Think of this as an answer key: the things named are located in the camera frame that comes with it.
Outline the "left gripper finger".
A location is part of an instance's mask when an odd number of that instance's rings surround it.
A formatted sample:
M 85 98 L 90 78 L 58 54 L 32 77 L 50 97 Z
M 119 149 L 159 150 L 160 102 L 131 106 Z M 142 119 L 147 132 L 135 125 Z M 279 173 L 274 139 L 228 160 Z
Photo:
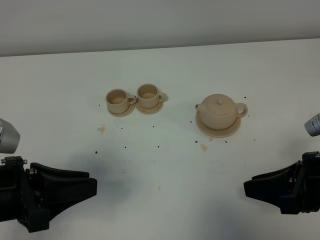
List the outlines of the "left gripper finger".
M 84 171 L 57 169 L 35 162 L 30 167 L 36 170 L 35 176 L 45 184 L 71 185 L 90 179 L 89 173 Z
M 49 229 L 50 221 L 57 215 L 97 194 L 97 180 L 90 177 L 41 177 L 30 183 L 33 200 L 27 218 L 30 233 Z

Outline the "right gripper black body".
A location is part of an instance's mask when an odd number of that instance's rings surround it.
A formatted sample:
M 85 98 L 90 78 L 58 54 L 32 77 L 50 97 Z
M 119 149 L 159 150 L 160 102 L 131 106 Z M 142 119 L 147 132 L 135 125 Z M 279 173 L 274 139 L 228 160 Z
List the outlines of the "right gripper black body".
M 300 211 L 302 213 L 320 210 L 320 152 L 305 152 L 301 161 L 301 176 L 298 177 Z

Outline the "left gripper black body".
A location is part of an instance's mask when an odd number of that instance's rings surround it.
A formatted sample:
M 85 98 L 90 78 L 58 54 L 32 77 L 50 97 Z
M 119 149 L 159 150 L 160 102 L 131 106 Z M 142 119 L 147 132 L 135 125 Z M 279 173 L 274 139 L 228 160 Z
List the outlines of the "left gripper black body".
M 0 160 L 0 220 L 18 220 L 22 225 L 34 223 L 31 190 L 27 176 L 34 169 L 24 169 L 28 161 L 20 156 Z

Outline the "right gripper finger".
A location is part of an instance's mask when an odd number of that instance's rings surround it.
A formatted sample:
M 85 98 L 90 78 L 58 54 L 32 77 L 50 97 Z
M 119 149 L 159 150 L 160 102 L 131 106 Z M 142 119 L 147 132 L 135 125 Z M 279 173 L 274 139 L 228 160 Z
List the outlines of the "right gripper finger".
M 293 178 L 297 175 L 297 172 L 300 171 L 301 166 L 303 165 L 302 161 L 297 161 L 296 163 L 282 168 L 280 170 L 260 174 L 257 176 L 253 176 L 252 180 L 262 180 L 262 179 L 270 179 L 270 178 L 278 178 L 279 176 L 284 176 L 285 179 L 289 180 L 289 178 Z
M 282 214 L 298 214 L 297 191 L 293 177 L 285 176 L 248 180 L 243 183 L 245 196 L 269 203 L 280 209 Z

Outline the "left arm silver link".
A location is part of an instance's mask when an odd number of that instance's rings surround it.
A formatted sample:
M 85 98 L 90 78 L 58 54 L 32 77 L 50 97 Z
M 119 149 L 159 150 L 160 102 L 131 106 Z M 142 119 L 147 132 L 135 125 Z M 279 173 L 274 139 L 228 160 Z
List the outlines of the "left arm silver link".
M 0 119 L 0 152 L 14 154 L 18 148 L 21 135 L 16 128 L 4 119 Z

